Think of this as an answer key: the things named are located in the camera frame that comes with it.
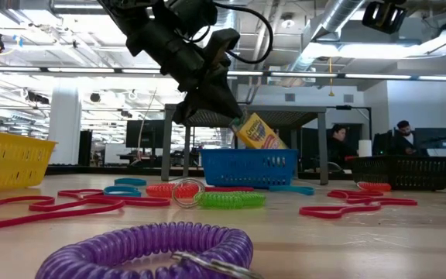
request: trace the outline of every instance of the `plastic basket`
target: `plastic basket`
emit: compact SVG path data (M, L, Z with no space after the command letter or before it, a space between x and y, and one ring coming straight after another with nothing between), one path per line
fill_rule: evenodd
M40 184L55 144L0 133L0 190Z
M297 150L201 150L206 182L215 186L268 188L290 185Z
M392 190L446 187L446 157L375 156L352 160L355 182L389 183Z

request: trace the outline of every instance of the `purple coiled keychain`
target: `purple coiled keychain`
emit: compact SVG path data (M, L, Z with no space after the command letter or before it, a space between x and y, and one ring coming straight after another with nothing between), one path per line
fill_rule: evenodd
M44 260L36 279L228 278L192 260L182 260L169 268L159 267L155 276L151 270L111 268L127 260L168 251L196 253L198 259L206 262L223 262L245 269L252 261L251 239L240 229L163 222L115 230L65 246Z

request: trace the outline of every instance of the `hair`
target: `hair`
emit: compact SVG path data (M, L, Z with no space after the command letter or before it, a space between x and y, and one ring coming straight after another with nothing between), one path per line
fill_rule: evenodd
M331 134L333 135L333 133L338 133L341 129L345 129L345 131L347 131L347 128L345 126L342 126L340 124L335 124L331 128Z
M397 128L399 128L399 129L405 128L408 125L409 125L409 122L407 120L402 120L396 124Z

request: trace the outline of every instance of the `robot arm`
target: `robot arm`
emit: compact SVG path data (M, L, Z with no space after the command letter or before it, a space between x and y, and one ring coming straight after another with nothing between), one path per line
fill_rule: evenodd
M167 7L163 0L98 0L119 29L127 36L126 46L133 56L145 51L186 92L173 121L181 123L198 109L207 109L230 118L241 117L227 82L230 60L225 51L233 49L240 35L234 29L212 33L202 49L186 42L204 26L214 25L218 10L212 0L176 0ZM155 19L146 9L152 7Z

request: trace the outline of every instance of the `yellow basket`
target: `yellow basket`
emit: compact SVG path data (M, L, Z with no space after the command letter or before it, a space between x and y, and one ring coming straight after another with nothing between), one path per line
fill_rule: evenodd
M55 144L0 133L0 190L39 185Z

